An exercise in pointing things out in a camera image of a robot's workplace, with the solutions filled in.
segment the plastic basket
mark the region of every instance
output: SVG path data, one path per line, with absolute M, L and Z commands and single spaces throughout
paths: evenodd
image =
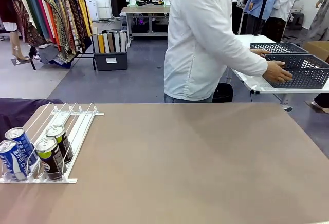
M 293 43 L 250 43 L 250 49 L 264 49 L 273 53 L 308 53 Z
M 284 69 L 293 79 L 284 83 L 270 83 L 274 88 L 322 89 L 329 78 L 329 64 L 310 54 L 267 54 L 268 61 L 285 62 Z

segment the black bag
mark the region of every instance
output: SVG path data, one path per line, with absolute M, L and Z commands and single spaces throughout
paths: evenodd
M 214 97 L 212 99 L 213 103 L 224 103 L 233 101 L 233 88 L 230 84 L 219 83 Z

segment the white rack rail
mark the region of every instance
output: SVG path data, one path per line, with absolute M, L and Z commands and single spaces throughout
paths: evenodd
M 29 131 L 29 129 L 34 126 L 34 124 L 40 119 L 41 115 L 47 110 L 51 103 L 45 106 L 45 108 L 42 110 L 42 112 L 38 115 L 38 117 L 34 120 L 34 122 L 27 128 L 26 132 Z M 69 106 L 68 110 L 65 110 L 64 107 L 67 107 L 67 103 L 65 103 L 61 109 L 58 109 L 58 107 L 55 105 L 53 107 L 53 110 L 50 112 L 48 117 L 45 119 L 43 124 L 40 126 L 40 128 L 37 130 L 35 135 L 30 138 L 30 141 L 32 141 L 36 135 L 39 133 L 41 129 L 43 131 L 38 136 L 36 141 L 33 143 L 35 144 L 37 141 L 43 139 L 46 137 L 46 130 L 52 126 L 52 125 L 65 125 L 67 120 L 70 118 L 70 116 L 74 116 L 74 118 L 71 120 L 70 124 L 66 128 L 66 131 L 68 132 L 70 128 L 69 134 L 67 133 L 68 141 L 70 142 L 70 147 L 72 148 L 73 152 L 73 158 L 71 162 L 66 164 L 67 170 L 62 175 L 62 180 L 59 181 L 51 181 L 48 179 L 47 174 L 45 173 L 45 170 L 43 167 L 41 167 L 40 159 L 38 158 L 37 162 L 30 167 L 31 173 L 27 176 L 27 180 L 25 181 L 13 181 L 10 178 L 10 174 L 8 172 L 4 172 L 4 165 L 1 169 L 1 178 L 0 183 L 15 183 L 15 184 L 44 184 L 44 183 L 51 183 L 51 184 L 69 184 L 69 183 L 77 183 L 78 179 L 75 178 L 69 178 L 69 175 L 71 173 L 71 170 L 74 166 L 74 163 L 78 157 L 78 154 L 80 152 L 81 146 L 84 142 L 84 139 L 88 133 L 88 130 L 92 124 L 92 121 L 96 115 L 104 115 L 104 113 L 100 113 L 97 110 L 97 107 L 94 103 L 91 103 L 86 111 L 82 110 L 82 107 L 80 104 L 75 103 L 73 106 Z

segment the black and green can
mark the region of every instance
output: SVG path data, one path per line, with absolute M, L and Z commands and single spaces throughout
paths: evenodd
M 66 165 L 56 139 L 41 139 L 34 147 L 49 179 L 53 181 L 62 179 L 62 175 L 66 172 Z
M 46 137 L 55 138 L 60 147 L 65 163 L 68 163 L 73 158 L 72 148 L 67 139 L 65 128 L 62 125 L 53 125 L 46 130 Z

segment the white label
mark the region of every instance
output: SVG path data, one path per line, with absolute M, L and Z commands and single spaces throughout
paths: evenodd
M 106 58 L 106 63 L 112 64 L 112 63 L 117 63 L 117 58 Z

